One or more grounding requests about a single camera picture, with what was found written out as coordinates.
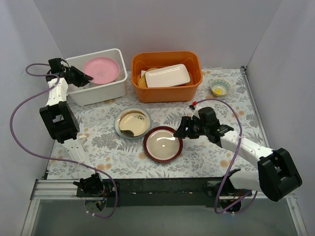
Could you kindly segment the pink plate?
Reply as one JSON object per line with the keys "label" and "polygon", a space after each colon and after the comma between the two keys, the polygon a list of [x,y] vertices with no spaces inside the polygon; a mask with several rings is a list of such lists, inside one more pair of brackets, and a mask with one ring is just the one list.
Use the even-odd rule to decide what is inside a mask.
{"label": "pink plate", "polygon": [[120,73],[118,63],[107,57],[96,57],[83,66],[83,72],[92,77],[91,83],[103,85],[113,82]]}

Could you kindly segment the dark red rimmed plate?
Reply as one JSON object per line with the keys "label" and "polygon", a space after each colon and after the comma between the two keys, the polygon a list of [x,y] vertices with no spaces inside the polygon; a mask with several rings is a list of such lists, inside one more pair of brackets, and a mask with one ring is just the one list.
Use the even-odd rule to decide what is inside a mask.
{"label": "dark red rimmed plate", "polygon": [[175,129],[168,126],[151,129],[143,141],[146,155],[158,163],[168,163],[179,157],[183,150],[183,141],[174,136],[175,132]]}

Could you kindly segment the cream plate with black mark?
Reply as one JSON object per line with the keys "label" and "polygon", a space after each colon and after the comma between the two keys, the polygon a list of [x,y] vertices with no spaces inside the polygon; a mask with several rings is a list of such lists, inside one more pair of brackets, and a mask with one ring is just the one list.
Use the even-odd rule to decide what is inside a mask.
{"label": "cream plate with black mark", "polygon": [[128,137],[138,137],[149,127],[148,118],[141,112],[130,111],[121,117],[120,132]]}

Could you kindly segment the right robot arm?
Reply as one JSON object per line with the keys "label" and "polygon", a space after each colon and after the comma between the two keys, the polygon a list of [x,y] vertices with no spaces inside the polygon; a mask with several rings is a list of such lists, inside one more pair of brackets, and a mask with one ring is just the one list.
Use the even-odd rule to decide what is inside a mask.
{"label": "right robot arm", "polygon": [[182,117],[174,136],[182,139],[206,136],[211,143],[235,153],[256,168],[254,173],[240,169],[229,171],[217,185],[218,190],[227,195],[246,189],[262,192],[277,202],[302,185],[300,174],[286,149],[263,147],[240,137],[232,127],[220,124],[211,107],[196,110],[192,117]]}

